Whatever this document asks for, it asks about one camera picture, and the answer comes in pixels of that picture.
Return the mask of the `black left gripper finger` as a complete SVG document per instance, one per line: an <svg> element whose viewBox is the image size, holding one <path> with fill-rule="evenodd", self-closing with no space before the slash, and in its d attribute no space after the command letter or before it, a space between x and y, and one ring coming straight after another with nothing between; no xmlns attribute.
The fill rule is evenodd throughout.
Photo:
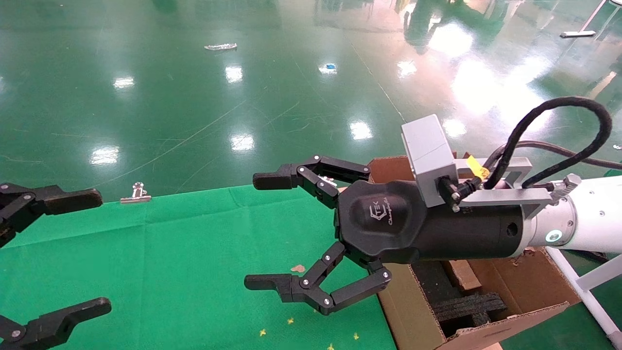
<svg viewBox="0 0 622 350"><path fill-rule="evenodd" d="M98 297L46 313L24 325L1 316L0 348L2 350L49 350L65 344L78 324L104 316L111 311L111 301L106 297Z"/></svg>
<svg viewBox="0 0 622 350"><path fill-rule="evenodd" d="M100 191L65 192L57 185L25 188L13 183L0 186L0 247L6 246L43 215L60 215L103 204Z"/></svg>

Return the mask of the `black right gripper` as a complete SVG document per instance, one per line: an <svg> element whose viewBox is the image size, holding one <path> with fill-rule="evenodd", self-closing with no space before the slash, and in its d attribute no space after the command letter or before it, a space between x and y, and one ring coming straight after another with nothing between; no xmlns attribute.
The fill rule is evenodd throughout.
<svg viewBox="0 0 622 350"><path fill-rule="evenodd" d="M327 208L336 208L340 242L301 277L247 275L244 286L274 290L282 303L305 303L328 316L384 290L392 274L382 263L507 258L519 248L524 226L520 206L482 206L460 212L446 204L428 208L414 181L376 184L366 182L370 175L367 165L322 156L253 174L257 190L302 188ZM351 186L340 193L329 178ZM368 275L325 292L322 282L344 257L362 263Z"/></svg>

